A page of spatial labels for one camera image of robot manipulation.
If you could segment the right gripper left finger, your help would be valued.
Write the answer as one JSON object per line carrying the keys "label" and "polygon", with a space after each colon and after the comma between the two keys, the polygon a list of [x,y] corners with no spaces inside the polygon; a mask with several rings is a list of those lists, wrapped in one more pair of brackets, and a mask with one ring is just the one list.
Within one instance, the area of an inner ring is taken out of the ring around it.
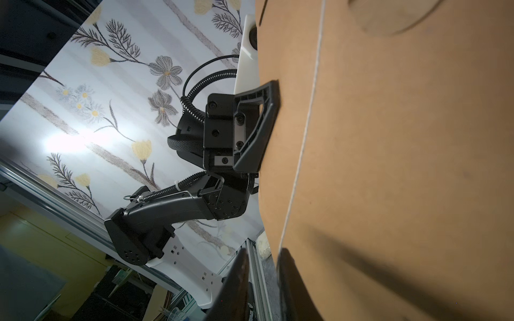
{"label": "right gripper left finger", "polygon": [[209,309],[205,321],[245,321],[248,307],[250,262],[247,249],[241,249],[225,278],[222,289]]}

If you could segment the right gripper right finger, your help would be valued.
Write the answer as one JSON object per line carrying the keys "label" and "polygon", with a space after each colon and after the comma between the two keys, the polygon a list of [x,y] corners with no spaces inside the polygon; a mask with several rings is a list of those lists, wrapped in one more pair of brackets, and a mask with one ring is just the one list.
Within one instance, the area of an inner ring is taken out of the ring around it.
{"label": "right gripper right finger", "polygon": [[277,278],[280,293],[281,320],[323,320],[301,278],[290,251],[278,254]]}

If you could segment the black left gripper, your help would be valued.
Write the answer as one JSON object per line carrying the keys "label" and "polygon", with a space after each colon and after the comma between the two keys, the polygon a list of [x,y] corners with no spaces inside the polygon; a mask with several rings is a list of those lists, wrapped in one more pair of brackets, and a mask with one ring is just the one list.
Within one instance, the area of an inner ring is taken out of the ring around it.
{"label": "black left gripper", "polygon": [[209,95],[203,126],[203,168],[258,173],[280,107],[277,80],[235,96]]}

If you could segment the kraft file bag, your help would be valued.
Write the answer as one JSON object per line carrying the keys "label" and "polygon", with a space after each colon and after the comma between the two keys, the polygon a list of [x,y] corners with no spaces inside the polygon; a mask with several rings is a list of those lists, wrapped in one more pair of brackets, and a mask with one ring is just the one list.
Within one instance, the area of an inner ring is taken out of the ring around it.
{"label": "kraft file bag", "polygon": [[271,250],[325,320],[513,319],[513,2],[257,1]]}

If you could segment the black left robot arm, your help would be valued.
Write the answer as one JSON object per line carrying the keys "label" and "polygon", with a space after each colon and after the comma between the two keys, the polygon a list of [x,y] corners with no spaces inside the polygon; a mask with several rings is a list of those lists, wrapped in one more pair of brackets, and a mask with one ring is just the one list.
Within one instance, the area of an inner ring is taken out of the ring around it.
{"label": "black left robot arm", "polygon": [[181,98],[183,114],[167,144],[199,172],[159,191],[141,187],[104,222],[121,259],[174,279],[203,309],[215,304],[223,278],[186,250],[177,225],[245,213],[258,192],[255,181],[281,106],[276,80],[241,93],[211,94],[205,110],[194,106],[205,87],[237,77],[235,69],[212,73]]}

